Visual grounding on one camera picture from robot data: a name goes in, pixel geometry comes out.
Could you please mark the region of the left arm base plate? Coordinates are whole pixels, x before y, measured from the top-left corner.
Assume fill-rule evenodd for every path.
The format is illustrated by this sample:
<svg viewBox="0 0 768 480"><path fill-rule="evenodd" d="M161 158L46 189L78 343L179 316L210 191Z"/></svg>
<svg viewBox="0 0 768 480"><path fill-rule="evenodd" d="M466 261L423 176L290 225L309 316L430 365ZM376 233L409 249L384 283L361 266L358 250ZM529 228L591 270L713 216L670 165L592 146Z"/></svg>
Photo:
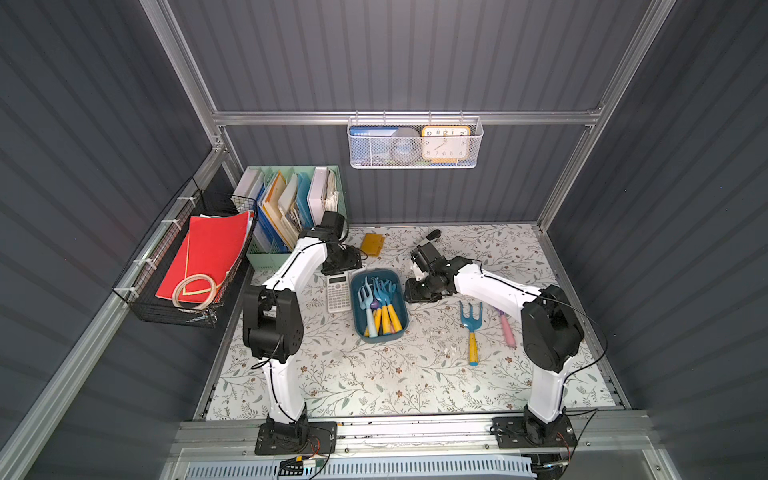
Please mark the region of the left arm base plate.
<svg viewBox="0 0 768 480"><path fill-rule="evenodd" d="M335 422L300 420L284 424L268 419L258 430L254 454L328 455L335 452L338 425Z"/></svg>

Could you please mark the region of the teal rake white handle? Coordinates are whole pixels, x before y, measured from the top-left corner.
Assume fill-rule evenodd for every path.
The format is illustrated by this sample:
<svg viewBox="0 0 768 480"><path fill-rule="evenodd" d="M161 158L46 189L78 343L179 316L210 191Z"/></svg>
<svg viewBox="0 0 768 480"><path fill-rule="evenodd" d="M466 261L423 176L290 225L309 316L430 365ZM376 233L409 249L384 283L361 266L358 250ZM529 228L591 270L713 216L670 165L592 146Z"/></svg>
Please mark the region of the teal rake white handle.
<svg viewBox="0 0 768 480"><path fill-rule="evenodd" d="M368 278L365 278L364 283L357 292L360 308L364 311L367 321L367 336L369 338L375 338L378 336L378 329L375 325L373 311L371 306L374 300L372 287L368 283Z"/></svg>

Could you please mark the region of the teal rake yellow handle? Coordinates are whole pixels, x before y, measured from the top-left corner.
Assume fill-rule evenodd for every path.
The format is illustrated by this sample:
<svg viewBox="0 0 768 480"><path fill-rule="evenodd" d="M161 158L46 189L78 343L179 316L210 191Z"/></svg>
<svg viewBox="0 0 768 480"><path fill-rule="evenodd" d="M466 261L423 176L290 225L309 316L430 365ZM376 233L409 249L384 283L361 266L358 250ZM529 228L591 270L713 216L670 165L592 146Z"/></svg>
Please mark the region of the teal rake yellow handle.
<svg viewBox="0 0 768 480"><path fill-rule="evenodd" d="M476 338L476 331L482 327L483 324L483 305L478 306L478 314L474 315L474 306L467 304L468 311L465 311L465 305L463 302L459 302L460 305L460 320L462 325L468 330L468 361L471 366L477 366L479 364L479 349Z"/></svg>
<svg viewBox="0 0 768 480"><path fill-rule="evenodd" d="M396 310L392 304L393 294L396 291L395 285L389 281L389 280L380 280L379 281L379 287L380 291L385 295L386 297L386 309L389 315L390 323L392 326L392 331L394 333L399 333L402 330L402 324L399 320L399 317L396 313Z"/></svg>
<svg viewBox="0 0 768 480"><path fill-rule="evenodd" d="M392 334L392 324L391 324L391 321L390 321L389 313L387 312L387 309L386 309L386 300L385 300L385 297L384 297L384 292L382 290L382 286L380 284L380 281L377 278L375 278L373 280L373 293L374 293L374 296L375 296L376 300L379 301L379 303L381 305L381 309L382 309L382 322L381 322L382 333L381 334L383 334L383 335L391 335Z"/></svg>

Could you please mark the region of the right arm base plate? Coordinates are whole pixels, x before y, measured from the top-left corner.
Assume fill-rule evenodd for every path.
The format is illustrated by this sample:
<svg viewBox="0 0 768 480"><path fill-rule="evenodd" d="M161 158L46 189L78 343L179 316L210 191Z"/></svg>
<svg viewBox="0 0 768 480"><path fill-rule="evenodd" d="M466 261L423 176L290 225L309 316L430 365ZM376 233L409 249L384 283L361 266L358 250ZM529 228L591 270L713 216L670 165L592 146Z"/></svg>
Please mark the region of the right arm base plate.
<svg viewBox="0 0 768 480"><path fill-rule="evenodd" d="M490 434L500 449L574 447L577 436L567 415L545 423L535 415L494 417Z"/></svg>

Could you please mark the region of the purple rake yellow handle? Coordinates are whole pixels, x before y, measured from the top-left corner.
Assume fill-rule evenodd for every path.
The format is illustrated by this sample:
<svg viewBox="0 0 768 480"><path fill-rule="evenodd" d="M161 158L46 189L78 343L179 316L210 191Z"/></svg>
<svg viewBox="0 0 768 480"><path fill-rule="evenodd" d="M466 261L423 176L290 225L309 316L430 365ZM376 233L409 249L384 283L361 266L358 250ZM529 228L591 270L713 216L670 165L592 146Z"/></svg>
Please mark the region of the purple rake yellow handle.
<svg viewBox="0 0 768 480"><path fill-rule="evenodd" d="M379 335L382 333L382 309L381 305L378 300L374 300L367 309L366 312L366 329L364 331L364 336L369 337L371 335L371 327L374 327L376 330L376 334Z"/></svg>

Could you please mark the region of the teal plastic storage box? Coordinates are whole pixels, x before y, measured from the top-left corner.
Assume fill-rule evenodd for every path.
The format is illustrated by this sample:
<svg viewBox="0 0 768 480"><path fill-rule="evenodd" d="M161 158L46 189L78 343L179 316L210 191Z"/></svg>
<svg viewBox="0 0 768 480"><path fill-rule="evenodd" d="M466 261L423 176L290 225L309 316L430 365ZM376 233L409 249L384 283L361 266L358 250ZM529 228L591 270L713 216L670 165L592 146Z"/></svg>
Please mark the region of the teal plastic storage box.
<svg viewBox="0 0 768 480"><path fill-rule="evenodd" d="M403 288L392 269L364 270L351 277L355 331L366 343L401 338L409 326Z"/></svg>

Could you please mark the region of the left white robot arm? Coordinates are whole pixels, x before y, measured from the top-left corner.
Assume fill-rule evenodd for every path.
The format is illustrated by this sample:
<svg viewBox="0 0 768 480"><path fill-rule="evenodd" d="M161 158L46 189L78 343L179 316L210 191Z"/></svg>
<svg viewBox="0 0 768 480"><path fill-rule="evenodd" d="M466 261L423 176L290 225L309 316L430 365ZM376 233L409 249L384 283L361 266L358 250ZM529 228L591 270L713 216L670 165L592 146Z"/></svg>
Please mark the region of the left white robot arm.
<svg viewBox="0 0 768 480"><path fill-rule="evenodd" d="M244 293L243 344L264 372L270 395L268 418L277 423L296 424L306 411L297 376L291 372L304 336L298 295L316 270L333 276L362 267L359 249L345 243L347 234L346 218L326 211L318 225L300 233L275 274Z"/></svg>

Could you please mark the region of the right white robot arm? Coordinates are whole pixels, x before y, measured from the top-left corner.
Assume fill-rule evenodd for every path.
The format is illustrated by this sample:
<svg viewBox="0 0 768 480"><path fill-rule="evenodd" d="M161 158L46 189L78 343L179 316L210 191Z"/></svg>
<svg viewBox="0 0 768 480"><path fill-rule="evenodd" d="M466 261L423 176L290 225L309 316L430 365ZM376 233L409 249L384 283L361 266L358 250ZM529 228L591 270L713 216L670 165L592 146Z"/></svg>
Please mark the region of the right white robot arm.
<svg viewBox="0 0 768 480"><path fill-rule="evenodd" d="M531 396L526 413L541 424L563 413L563 392L578 354L584 331L564 291L550 285L538 288L493 274L478 260L448 259L430 241L410 254L415 276L405 283L409 303L431 303L461 294L511 315L521 323L521 342L533 364Z"/></svg>

